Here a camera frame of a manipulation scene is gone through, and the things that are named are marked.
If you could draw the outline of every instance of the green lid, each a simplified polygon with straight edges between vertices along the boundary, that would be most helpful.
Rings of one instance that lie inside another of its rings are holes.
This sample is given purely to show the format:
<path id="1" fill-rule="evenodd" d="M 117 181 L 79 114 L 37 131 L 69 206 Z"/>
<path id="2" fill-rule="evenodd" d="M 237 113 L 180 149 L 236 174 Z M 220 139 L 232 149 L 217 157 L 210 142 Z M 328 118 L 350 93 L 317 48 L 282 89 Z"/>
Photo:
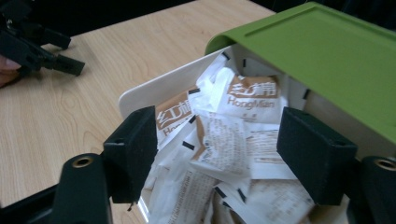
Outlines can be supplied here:
<path id="1" fill-rule="evenodd" d="M 396 34 L 307 3 L 215 36 L 238 43 L 396 144 Z"/>

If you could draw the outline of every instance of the hand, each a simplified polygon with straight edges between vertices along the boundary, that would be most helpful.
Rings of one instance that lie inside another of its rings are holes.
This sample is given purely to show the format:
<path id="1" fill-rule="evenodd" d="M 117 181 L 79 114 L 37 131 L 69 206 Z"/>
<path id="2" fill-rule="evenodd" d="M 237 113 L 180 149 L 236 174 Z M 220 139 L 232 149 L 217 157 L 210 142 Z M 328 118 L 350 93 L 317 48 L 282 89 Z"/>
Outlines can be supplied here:
<path id="1" fill-rule="evenodd" d="M 17 69 L 20 67 L 19 64 L 0 55 L 0 87 L 17 78 L 19 76 Z"/>

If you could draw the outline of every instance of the table surface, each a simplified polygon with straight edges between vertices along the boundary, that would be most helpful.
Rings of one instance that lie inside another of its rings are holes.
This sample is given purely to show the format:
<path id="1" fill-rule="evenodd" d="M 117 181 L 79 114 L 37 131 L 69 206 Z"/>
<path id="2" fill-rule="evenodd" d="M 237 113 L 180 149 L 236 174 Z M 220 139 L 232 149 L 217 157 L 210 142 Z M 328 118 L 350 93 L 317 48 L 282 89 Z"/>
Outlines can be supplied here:
<path id="1" fill-rule="evenodd" d="M 122 122 L 123 92 L 204 56 L 214 35 L 272 14 L 245 0 L 200 0 L 74 36 L 62 54 L 86 63 L 81 76 L 42 69 L 0 89 L 1 205 L 57 184 L 68 159 L 101 153 Z M 114 223 L 145 223 L 128 207 L 112 204 Z"/>

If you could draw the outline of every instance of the metal ring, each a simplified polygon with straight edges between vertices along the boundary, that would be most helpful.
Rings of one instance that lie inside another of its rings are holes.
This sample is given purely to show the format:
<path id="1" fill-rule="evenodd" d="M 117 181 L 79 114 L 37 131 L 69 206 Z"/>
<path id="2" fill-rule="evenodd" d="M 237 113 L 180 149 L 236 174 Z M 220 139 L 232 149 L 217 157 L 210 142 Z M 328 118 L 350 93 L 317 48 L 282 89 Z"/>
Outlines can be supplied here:
<path id="1" fill-rule="evenodd" d="M 76 159 L 75 161 L 73 161 L 73 167 L 74 168 L 82 168 L 82 167 L 86 167 L 89 164 L 91 164 L 93 162 L 93 158 L 92 157 L 81 157 Z"/>
<path id="2" fill-rule="evenodd" d="M 375 164 L 382 169 L 389 170 L 389 171 L 396 171 L 396 164 L 393 161 L 386 161 L 386 160 L 375 160 Z"/>

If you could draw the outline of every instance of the wooden table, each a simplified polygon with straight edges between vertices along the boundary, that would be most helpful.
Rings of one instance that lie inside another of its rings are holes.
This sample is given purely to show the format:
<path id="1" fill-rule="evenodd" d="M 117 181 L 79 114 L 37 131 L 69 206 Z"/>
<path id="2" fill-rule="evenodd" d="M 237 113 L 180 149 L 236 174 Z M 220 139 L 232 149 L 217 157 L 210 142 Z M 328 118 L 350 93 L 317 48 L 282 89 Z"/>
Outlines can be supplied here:
<path id="1" fill-rule="evenodd" d="M 57 184 L 68 159 L 99 154 L 122 122 L 124 91 L 202 57 L 212 36 L 272 14 L 245 0 L 201 0 L 74 36 L 62 54 L 86 63 L 80 77 L 42 69 L 0 89 L 1 205 Z M 112 204 L 114 222 L 145 223 L 128 206 Z"/>

